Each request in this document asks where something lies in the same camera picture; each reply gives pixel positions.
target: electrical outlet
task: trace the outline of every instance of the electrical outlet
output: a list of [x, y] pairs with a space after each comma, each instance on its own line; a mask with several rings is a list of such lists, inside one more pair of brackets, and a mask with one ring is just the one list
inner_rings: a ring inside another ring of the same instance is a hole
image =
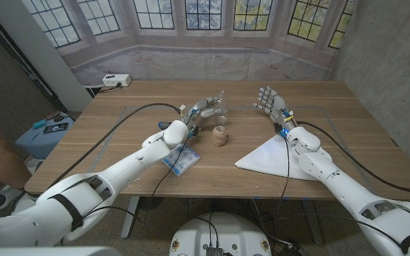
[[102, 79], [104, 86], [115, 87], [119, 82], [121, 86], [129, 86], [132, 79], [129, 74], [108, 74]]

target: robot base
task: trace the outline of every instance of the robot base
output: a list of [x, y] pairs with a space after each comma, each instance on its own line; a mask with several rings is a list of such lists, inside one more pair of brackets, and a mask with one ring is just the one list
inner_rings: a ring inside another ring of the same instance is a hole
[[[211, 213], [199, 218], [209, 220]], [[251, 221], [232, 213], [213, 213], [211, 223], [218, 232], [218, 249], [216, 249], [216, 233], [206, 221], [192, 219], [184, 224], [172, 238], [170, 256], [192, 255], [271, 255], [268, 239], [262, 230]]]

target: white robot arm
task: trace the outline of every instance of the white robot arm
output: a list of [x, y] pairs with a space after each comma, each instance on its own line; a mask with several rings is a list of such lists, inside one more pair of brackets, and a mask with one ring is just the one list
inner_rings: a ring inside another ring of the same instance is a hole
[[139, 151], [104, 171], [65, 178], [43, 193], [35, 206], [0, 218], [0, 247], [53, 246], [62, 238], [79, 238], [99, 222], [108, 209], [89, 212], [111, 206], [117, 195], [145, 169], [170, 154], [186, 137], [195, 135], [194, 120], [214, 102], [213, 97], [200, 100], [188, 112], [187, 119], [173, 121], [165, 130], [145, 140]]
[[254, 106], [270, 114], [276, 132], [295, 145], [301, 169], [322, 182], [355, 220], [367, 224], [358, 225], [381, 255], [410, 255], [410, 202], [382, 198], [369, 192], [333, 163], [314, 134], [296, 125], [293, 112], [287, 110], [275, 90], [267, 87], [261, 91], [259, 101], [262, 105]]

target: wooden table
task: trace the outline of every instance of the wooden table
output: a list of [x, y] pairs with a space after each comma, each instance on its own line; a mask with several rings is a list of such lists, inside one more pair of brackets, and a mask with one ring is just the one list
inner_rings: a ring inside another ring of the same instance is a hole
[[[220, 90], [230, 97], [231, 109], [226, 125], [229, 138], [222, 147], [211, 140], [212, 120], [202, 122], [203, 129], [187, 144], [201, 160], [182, 176], [168, 175], [156, 196], [214, 198], [279, 198], [286, 178], [238, 169], [234, 163], [274, 135], [273, 122], [267, 114], [251, 105], [260, 87], [270, 85], [282, 95], [295, 113], [296, 120], [312, 122], [328, 131], [368, 169], [382, 178], [410, 187], [410, 161], [404, 152], [363, 107], [342, 82], [258, 82], [258, 81], [133, 81], [129, 87], [99, 94], [81, 114], [72, 129], [37, 170], [25, 189], [41, 193], [99, 140], [117, 121], [136, 107], [165, 102], [189, 109], [204, 97]], [[102, 171], [140, 149], [142, 142], [159, 131], [159, 121], [178, 119], [166, 107], [142, 110], [123, 123], [71, 174]], [[334, 162], [347, 174], [377, 195], [410, 200], [410, 193], [378, 182], [356, 168], [324, 134], [316, 134]], [[148, 196], [169, 169], [163, 163], [147, 169], [140, 179], [123, 193]], [[290, 199], [334, 199], [319, 181], [291, 179], [285, 192]]]

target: white cloth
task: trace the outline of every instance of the white cloth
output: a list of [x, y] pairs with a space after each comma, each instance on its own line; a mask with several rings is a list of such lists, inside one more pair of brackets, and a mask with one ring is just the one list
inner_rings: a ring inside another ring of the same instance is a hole
[[[275, 135], [257, 149], [238, 160], [235, 165], [241, 169], [258, 171], [277, 176], [288, 176], [288, 158], [284, 138]], [[293, 145], [289, 144], [289, 178], [309, 181], [317, 179], [305, 173], [298, 165], [298, 158], [294, 155]]]

